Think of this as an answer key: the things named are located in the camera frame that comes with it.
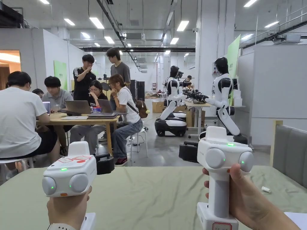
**young woman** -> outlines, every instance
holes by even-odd
[[[92,81],[89,89],[88,104],[91,107],[99,106],[98,99],[108,100],[102,92],[102,86],[99,81]],[[97,135],[106,130],[104,125],[75,125],[70,130],[70,143],[84,140],[88,142],[90,153],[96,153]]]
[[[130,90],[125,86],[122,76],[119,74],[111,76],[109,84],[117,110],[127,113],[124,115],[125,126],[118,128],[112,134],[113,156],[117,159],[115,166],[124,166],[127,163],[126,138],[140,132],[143,128],[143,122],[138,113],[134,111],[138,111],[138,109],[133,102]]]

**green poster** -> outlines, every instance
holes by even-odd
[[[231,79],[236,78],[237,74],[240,40],[241,40],[241,34],[237,37],[236,40],[234,40],[233,43],[231,43],[228,46],[227,59],[228,59],[228,70]],[[230,105],[232,105],[232,100],[233,100],[233,92],[230,95],[230,101],[229,101]]]
[[[67,90],[67,68],[66,63],[53,61],[54,64],[54,76],[60,79],[61,88]]]

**speaker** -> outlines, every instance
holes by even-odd
[[[138,100],[145,101],[145,82],[138,82]]]

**gray polo shirt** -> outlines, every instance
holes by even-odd
[[[60,105],[60,109],[66,108],[65,101],[73,101],[73,97],[67,90],[60,89],[59,95],[54,98],[49,92],[43,96],[43,102],[50,102],[50,108],[52,109],[55,105]]]

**open laptop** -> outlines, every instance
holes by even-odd
[[[117,113],[118,115],[126,115],[127,113],[114,111],[111,107],[110,101],[98,99],[98,103],[102,109],[103,113]]]
[[[50,115],[50,102],[43,102],[43,104],[47,110],[47,114]]]
[[[88,101],[65,101],[65,103],[68,111],[91,114],[91,108],[88,105]]]

